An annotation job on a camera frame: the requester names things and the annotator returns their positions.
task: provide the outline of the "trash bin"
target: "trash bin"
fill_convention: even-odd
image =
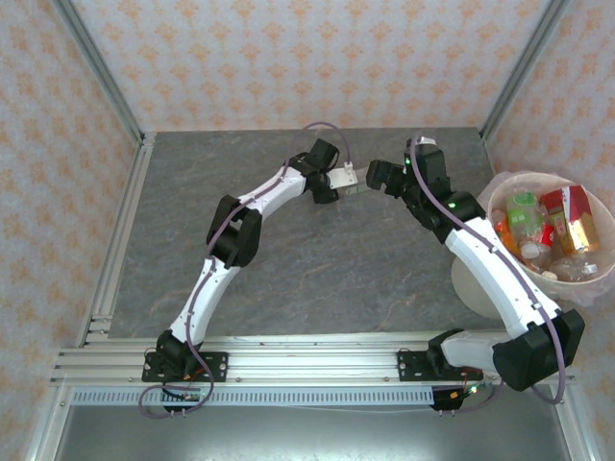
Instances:
[[[505,200],[510,195],[531,191],[540,196],[574,182],[557,175],[522,172],[517,174],[501,173],[487,185],[479,195],[479,203],[491,218],[494,209],[505,209]],[[529,278],[547,296],[557,300],[570,300],[583,306],[592,305],[594,299],[615,285],[615,219],[608,208],[591,192],[587,191],[594,222],[600,238],[601,248],[594,257],[598,263],[597,275],[588,281],[566,282],[547,279],[520,264]],[[472,273],[459,260],[455,259],[451,271],[453,286],[461,300],[478,314],[489,318],[499,318],[495,306],[480,288]]]

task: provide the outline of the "gray stone surface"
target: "gray stone surface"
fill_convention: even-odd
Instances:
[[[156,337],[179,314],[205,257],[218,201],[268,180],[294,131],[159,133],[138,204],[111,327],[112,337]],[[347,130],[356,168],[401,162],[413,129]],[[478,194],[491,170],[473,128],[424,129],[446,155],[454,188]],[[342,149],[330,130],[304,133]],[[500,328],[455,294],[453,256],[401,200],[362,187],[337,203],[309,194],[263,225],[252,264],[241,270],[208,335],[317,334]]]

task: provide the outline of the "black mounting plate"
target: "black mounting plate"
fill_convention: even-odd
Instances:
[[[400,381],[482,381],[482,372],[474,369],[446,366],[437,373],[428,361],[427,351],[397,352],[397,371]]]
[[[213,374],[213,381],[226,382],[227,371],[229,370],[229,354],[227,352],[199,352],[199,355],[208,364]],[[184,381],[185,379],[183,376],[178,376],[175,370],[166,365],[157,352],[152,351],[145,353],[141,380],[143,382],[169,382]],[[206,373],[201,373],[194,378],[194,382],[209,382],[209,377]]]

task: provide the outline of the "patterned wallpaper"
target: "patterned wallpaper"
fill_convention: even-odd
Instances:
[[[0,446],[21,460],[135,150],[50,0],[0,2]]]
[[[481,126],[547,0],[76,0],[145,131]]]
[[[556,172],[584,183],[615,214],[615,2],[573,0],[489,152],[496,170]],[[615,452],[615,296],[581,309],[575,365],[594,426]]]

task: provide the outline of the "white connector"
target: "white connector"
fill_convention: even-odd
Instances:
[[[355,185],[358,182],[357,172],[351,161],[345,161],[344,166],[335,168],[327,173],[330,181],[331,189],[339,189],[340,187],[348,187]]]

